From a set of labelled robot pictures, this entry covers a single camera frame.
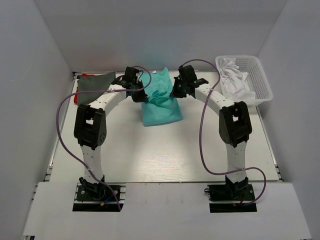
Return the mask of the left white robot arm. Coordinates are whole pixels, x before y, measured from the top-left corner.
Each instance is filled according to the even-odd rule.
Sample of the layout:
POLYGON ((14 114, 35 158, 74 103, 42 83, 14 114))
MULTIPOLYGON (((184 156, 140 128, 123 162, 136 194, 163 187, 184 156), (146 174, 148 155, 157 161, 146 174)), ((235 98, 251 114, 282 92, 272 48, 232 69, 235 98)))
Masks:
POLYGON ((135 103, 148 102, 144 84, 139 79, 140 70, 127 67, 124 75, 115 78, 107 92, 97 99, 77 108, 74 137, 80 145, 84 166, 84 175, 79 179, 82 185, 90 185, 88 193, 99 200, 105 196, 106 187, 101 165, 101 146, 107 138, 107 115, 127 97, 135 103))

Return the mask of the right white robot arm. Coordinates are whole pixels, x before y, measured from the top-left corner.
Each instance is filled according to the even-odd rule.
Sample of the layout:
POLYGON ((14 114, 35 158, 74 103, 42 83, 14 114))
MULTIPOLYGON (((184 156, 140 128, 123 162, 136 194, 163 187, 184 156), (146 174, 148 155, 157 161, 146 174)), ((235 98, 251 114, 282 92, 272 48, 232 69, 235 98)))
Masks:
POLYGON ((225 176, 226 195, 236 200, 244 193, 242 184, 247 185, 249 179, 246 173, 245 154, 252 124, 248 106, 245 102, 234 102, 215 90, 204 78, 198 78, 191 65, 181 65, 179 75, 174 78, 174 85, 170 94, 173 98, 192 96, 204 103, 199 127, 199 152, 204 169, 215 176, 225 176), (227 172, 213 172, 208 169, 204 159, 202 133, 205 111, 210 108, 218 115, 218 133, 225 143, 227 154, 227 172))

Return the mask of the teal polo shirt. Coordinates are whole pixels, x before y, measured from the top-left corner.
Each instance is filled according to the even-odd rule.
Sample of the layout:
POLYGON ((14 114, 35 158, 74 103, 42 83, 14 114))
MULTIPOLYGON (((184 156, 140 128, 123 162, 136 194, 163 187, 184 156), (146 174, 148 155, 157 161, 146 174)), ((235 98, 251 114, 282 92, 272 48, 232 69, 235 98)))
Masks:
POLYGON ((148 101, 141 104, 142 122, 145 127, 183 120, 178 100, 170 97, 173 84, 167 67, 151 74, 143 73, 140 79, 144 85, 149 84, 144 89, 148 101))

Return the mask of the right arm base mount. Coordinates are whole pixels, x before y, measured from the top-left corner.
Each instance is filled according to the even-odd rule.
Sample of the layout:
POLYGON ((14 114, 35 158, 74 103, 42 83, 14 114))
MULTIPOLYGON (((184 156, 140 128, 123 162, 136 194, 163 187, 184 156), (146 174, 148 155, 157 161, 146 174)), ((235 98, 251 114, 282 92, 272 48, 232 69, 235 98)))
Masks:
POLYGON ((211 213, 255 213, 255 193, 249 178, 233 183, 228 177, 224 184, 209 184, 204 193, 208 195, 211 213))

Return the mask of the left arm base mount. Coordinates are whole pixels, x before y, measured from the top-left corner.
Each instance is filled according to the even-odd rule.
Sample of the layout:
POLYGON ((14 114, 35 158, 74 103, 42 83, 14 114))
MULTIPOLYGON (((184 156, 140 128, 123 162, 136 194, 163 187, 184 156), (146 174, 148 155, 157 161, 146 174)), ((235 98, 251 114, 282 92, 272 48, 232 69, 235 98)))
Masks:
POLYGON ((126 186, 112 184, 108 187, 101 183, 90 183, 83 177, 77 184, 73 212, 120 212, 125 202, 126 186))

